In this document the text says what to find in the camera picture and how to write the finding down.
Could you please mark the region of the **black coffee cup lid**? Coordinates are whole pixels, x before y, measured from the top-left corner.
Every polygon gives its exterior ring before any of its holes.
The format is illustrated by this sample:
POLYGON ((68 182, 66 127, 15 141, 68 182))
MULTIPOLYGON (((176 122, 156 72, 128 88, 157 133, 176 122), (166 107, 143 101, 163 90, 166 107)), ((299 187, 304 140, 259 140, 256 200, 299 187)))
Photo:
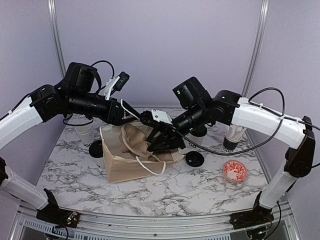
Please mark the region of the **black coffee cup lid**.
POLYGON ((207 132, 208 132, 207 128, 204 125, 202 125, 194 129, 190 134, 194 137, 202 138, 207 134, 207 132))

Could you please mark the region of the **stack of white cups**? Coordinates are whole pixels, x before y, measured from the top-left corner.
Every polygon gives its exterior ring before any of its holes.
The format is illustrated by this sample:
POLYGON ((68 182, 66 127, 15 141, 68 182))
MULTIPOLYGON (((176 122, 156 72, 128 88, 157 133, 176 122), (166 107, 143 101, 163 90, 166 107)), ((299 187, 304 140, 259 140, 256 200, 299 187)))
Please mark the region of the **stack of white cups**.
POLYGON ((95 133, 92 123, 88 125, 76 126, 75 132, 85 147, 90 147, 95 140, 95 133))

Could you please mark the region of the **brown paper takeout bag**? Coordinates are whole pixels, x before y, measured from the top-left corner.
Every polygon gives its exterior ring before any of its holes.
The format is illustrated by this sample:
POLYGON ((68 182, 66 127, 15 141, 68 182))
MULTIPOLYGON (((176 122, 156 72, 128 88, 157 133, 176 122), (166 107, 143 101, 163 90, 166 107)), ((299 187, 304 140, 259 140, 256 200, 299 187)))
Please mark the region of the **brown paper takeout bag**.
POLYGON ((152 128, 138 121, 138 113, 121 100, 124 110, 133 114, 134 122, 121 126, 101 125, 103 161, 107 181, 111 184, 137 180, 149 176, 160 176, 166 168, 185 156, 179 149, 148 151, 147 135, 152 128))

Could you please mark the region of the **brown cardboard cup carrier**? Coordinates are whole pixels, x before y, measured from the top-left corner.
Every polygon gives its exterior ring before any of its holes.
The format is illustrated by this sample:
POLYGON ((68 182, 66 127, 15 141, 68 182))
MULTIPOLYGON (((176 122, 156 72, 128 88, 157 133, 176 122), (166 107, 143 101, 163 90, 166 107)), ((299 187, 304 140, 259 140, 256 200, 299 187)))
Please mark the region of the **brown cardboard cup carrier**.
POLYGON ((134 157, 139 157, 141 161, 168 163, 175 161, 169 150, 161 150, 160 152, 147 150, 150 143, 146 139, 153 130, 152 127, 140 122, 133 122, 122 125, 120 130, 119 140, 122 153, 130 153, 134 157))

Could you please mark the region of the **white paper coffee cup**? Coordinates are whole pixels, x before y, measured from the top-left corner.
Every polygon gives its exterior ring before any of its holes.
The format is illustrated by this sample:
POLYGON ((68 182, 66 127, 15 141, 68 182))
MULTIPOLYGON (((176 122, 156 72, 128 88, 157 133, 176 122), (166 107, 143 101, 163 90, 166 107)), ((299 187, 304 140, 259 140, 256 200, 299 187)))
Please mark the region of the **white paper coffee cup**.
POLYGON ((204 137, 198 137, 198 136, 194 136, 194 135, 189 135, 188 138, 191 140, 191 142, 189 141, 187 143, 187 147, 191 148, 191 149, 195 149, 197 148, 197 145, 201 146, 204 140, 204 137))

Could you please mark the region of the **right arm base board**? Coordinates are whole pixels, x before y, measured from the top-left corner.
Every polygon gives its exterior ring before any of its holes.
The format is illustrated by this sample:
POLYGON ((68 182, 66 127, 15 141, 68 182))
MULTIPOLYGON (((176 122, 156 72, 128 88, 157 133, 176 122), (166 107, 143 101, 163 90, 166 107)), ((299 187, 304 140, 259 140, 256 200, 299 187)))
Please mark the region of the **right arm base board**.
POLYGON ((271 209, 252 209, 231 214, 229 223, 237 230, 271 223, 273 220, 274 216, 271 209))

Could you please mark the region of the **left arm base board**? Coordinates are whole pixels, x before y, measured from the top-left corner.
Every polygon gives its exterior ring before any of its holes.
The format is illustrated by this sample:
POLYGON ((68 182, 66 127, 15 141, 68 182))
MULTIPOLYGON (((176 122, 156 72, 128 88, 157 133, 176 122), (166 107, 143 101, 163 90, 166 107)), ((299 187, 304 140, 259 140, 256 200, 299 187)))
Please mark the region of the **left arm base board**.
POLYGON ((36 218, 52 224, 64 225, 70 228, 76 228, 80 214, 77 211, 48 208, 37 210, 36 218))

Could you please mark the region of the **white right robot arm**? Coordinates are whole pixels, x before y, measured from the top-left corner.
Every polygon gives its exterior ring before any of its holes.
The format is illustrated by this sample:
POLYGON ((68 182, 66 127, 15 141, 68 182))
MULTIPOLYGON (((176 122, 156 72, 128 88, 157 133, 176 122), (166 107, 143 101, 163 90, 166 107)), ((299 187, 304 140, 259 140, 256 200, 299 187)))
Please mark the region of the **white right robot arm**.
POLYGON ((195 77, 176 86, 173 92, 184 109, 182 114, 171 118, 166 112, 153 109, 140 116, 144 125, 152 127, 147 138, 150 152, 183 149, 188 134, 215 123, 251 129, 288 145, 281 169, 247 214, 252 224, 260 223, 267 216, 267 209, 272 209, 297 179, 310 173, 316 140, 309 117, 286 115, 229 90, 210 96, 195 77))

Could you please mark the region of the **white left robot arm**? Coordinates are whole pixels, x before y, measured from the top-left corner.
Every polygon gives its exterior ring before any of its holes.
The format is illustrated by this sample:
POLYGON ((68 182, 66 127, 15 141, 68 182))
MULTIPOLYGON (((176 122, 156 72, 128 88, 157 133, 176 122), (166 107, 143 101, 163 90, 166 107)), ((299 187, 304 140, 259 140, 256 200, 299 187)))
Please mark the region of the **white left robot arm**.
MULTIPOLYGON (((27 93, 1 117, 0 148, 6 148, 20 136, 58 115, 83 115, 113 126, 128 123, 130 119, 125 118, 125 101, 112 95, 121 91, 129 79, 129 74, 122 71, 102 84, 94 64, 71 62, 59 83, 45 84, 27 93)), ((53 193, 19 176, 4 159, 0 160, 0 190, 29 203, 53 223, 63 219, 63 211, 53 193)))

